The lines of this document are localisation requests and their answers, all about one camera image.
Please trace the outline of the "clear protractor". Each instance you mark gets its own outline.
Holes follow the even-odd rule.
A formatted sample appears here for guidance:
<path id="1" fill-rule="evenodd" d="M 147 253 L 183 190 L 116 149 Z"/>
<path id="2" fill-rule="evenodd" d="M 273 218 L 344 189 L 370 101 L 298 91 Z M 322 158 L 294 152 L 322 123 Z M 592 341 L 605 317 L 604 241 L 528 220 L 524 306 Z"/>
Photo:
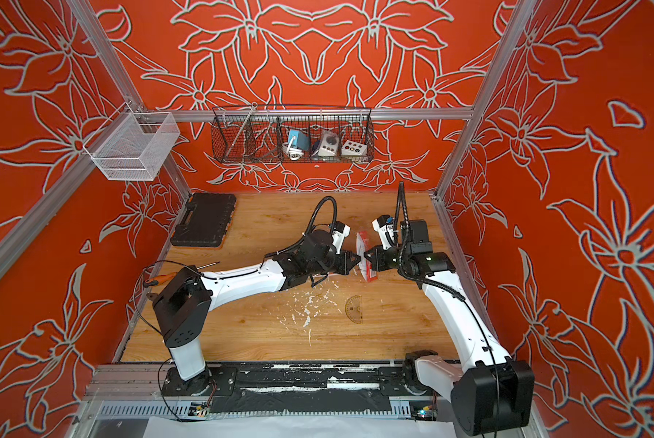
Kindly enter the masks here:
<path id="1" fill-rule="evenodd" d="M 345 302 L 345 315 L 354 324 L 363 323 L 362 301 L 359 295 L 347 299 Z"/>

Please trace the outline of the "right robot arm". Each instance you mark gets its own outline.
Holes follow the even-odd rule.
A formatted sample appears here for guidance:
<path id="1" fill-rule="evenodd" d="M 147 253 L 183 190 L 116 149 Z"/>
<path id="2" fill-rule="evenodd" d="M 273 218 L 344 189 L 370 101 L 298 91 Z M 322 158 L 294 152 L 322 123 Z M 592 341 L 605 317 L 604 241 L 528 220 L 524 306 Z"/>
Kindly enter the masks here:
<path id="1" fill-rule="evenodd" d="M 365 252 L 378 272 L 394 270 L 415 283 L 433 304 L 458 354 L 453 365 L 431 351 L 405 359 L 405 379 L 451 404 L 459 428 L 471 437 L 494 437 L 520 429 L 531 419 L 535 375 L 515 361 L 469 303 L 450 257 L 437 252 L 427 222 L 410 218 L 400 185 L 394 215 L 373 222 L 381 243 Z"/>

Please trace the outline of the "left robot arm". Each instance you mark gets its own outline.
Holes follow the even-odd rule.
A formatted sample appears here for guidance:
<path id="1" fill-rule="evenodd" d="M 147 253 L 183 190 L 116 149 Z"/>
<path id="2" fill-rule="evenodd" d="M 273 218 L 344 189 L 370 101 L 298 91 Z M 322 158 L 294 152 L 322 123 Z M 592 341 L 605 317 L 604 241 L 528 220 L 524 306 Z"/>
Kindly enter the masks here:
<path id="1" fill-rule="evenodd" d="M 297 242 L 268 253 L 259 264 L 230 271 L 183 266 L 161 293 L 151 297 L 158 330 L 183 383 L 210 376 L 200 334 L 208 313 L 231 302 L 276 293 L 330 275 L 346 276 L 361 257 L 345 250 L 351 228 L 338 220 L 334 197 L 323 197 Z"/>

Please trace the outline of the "white dotted cube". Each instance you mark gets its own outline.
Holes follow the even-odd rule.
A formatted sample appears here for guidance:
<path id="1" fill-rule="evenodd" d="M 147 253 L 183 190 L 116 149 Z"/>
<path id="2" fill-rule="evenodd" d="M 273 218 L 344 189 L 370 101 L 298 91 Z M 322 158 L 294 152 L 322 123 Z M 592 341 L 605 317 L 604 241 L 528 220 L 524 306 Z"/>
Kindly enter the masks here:
<path id="1" fill-rule="evenodd" d="M 345 141 L 341 149 L 341 157 L 357 160 L 367 157 L 367 145 L 361 142 Z"/>

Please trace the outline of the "white grey device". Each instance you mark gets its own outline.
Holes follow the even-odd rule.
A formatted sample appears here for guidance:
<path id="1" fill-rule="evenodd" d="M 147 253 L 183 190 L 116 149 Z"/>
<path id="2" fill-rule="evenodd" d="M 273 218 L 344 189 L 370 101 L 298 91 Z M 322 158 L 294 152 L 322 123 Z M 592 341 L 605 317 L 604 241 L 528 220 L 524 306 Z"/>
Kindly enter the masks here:
<path id="1" fill-rule="evenodd" d="M 320 140 L 316 142 L 312 158 L 335 158 L 339 153 L 340 138 L 332 131 L 323 131 Z"/>

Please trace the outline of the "blue white box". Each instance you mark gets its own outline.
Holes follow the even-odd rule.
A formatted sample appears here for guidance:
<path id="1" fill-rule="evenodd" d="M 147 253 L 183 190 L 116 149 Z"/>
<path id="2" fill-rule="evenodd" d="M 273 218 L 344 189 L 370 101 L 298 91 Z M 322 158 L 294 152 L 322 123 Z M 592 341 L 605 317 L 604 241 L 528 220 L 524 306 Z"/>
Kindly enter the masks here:
<path id="1" fill-rule="evenodd" d="M 311 147 L 310 138 L 300 130 L 290 130 L 288 132 L 287 148 L 299 151 L 309 151 Z"/>

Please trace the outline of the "black tool case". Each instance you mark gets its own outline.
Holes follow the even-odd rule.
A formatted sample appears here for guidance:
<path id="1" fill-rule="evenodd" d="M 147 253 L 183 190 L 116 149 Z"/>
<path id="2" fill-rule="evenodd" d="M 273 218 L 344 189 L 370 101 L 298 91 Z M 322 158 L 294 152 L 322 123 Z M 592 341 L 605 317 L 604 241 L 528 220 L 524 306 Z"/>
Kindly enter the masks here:
<path id="1" fill-rule="evenodd" d="M 236 205 L 233 193 L 192 193 L 170 237 L 171 245 L 220 248 Z"/>

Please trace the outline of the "white mesh basket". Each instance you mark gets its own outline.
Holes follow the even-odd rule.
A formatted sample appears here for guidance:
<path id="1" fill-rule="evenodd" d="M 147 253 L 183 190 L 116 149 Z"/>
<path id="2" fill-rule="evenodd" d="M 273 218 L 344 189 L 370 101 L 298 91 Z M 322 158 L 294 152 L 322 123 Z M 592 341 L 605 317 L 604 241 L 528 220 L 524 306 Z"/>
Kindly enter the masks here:
<path id="1" fill-rule="evenodd" d="M 180 136 L 172 113 L 159 116 L 159 122 L 147 122 L 123 113 L 98 131 L 84 151 L 109 181 L 153 181 Z"/>

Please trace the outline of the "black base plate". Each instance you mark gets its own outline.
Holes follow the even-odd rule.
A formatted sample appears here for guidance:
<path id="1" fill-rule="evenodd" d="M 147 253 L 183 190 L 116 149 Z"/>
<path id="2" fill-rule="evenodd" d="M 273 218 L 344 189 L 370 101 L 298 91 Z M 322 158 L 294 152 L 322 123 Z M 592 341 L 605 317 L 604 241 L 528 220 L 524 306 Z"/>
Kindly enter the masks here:
<path id="1" fill-rule="evenodd" d="M 386 415 L 409 419 L 436 405 L 401 361 L 221 362 L 184 381 L 175 366 L 157 385 L 173 416 Z"/>

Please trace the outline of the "orange handled screwdriver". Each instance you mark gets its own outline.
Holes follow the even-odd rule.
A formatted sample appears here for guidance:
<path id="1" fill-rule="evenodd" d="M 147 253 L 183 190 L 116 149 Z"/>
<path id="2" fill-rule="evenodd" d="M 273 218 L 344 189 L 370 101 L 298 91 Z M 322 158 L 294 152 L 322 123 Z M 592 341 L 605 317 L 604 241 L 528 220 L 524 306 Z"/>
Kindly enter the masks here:
<path id="1" fill-rule="evenodd" d="M 210 268 L 211 266 L 215 266 L 217 264 L 218 264 L 217 262 L 211 262 L 211 263 L 203 265 L 203 266 L 195 266 L 195 265 L 186 266 L 186 265 L 184 265 L 183 268 L 190 269 L 191 271 L 194 271 L 194 272 L 200 272 L 200 270 L 202 268 Z M 169 282 L 176 275 L 177 275 L 177 272 L 171 272 L 171 273 L 167 273 L 167 274 L 159 274 L 159 275 L 156 275 L 154 277 L 150 277 L 149 279 L 143 280 L 142 281 L 142 286 L 144 288 L 156 287 L 156 286 L 165 284 L 166 282 Z"/>

